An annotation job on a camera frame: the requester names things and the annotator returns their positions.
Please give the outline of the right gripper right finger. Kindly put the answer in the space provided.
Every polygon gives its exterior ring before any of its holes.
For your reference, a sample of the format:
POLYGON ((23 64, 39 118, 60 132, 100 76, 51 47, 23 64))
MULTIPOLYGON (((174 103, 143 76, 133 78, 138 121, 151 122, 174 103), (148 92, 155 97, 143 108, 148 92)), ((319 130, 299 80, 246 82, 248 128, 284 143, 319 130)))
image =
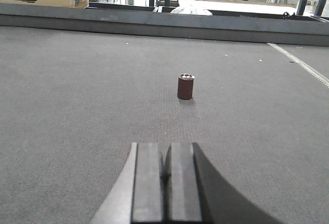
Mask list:
POLYGON ((225 180, 197 143, 170 145, 166 175, 166 223, 279 223, 225 180))

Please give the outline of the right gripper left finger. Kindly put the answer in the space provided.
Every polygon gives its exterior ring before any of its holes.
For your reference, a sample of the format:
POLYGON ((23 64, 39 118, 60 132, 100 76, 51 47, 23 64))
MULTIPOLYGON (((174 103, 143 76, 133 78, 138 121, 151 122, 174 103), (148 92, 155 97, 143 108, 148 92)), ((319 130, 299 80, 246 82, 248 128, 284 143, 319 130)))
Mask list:
POLYGON ((161 173, 158 145, 133 142, 117 181, 91 223, 163 223, 161 173))

